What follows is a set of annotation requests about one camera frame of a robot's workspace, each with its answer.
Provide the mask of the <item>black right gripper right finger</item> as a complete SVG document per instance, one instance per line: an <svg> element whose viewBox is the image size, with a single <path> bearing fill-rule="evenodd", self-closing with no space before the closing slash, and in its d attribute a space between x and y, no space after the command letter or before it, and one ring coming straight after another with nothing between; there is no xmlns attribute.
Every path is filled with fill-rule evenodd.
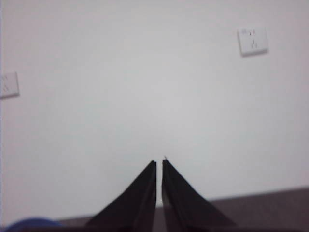
<svg viewBox="0 0 309 232"><path fill-rule="evenodd" d="M162 161L162 202L169 232L212 232L237 226L195 191L167 159Z"/></svg>

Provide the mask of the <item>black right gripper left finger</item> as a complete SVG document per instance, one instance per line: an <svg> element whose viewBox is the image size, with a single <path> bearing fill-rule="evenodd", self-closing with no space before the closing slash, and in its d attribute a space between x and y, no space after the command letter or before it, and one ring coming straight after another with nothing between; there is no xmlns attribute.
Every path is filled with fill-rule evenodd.
<svg viewBox="0 0 309 232"><path fill-rule="evenodd" d="M98 232L151 232L156 206L156 162L151 161L127 189L92 217Z"/></svg>

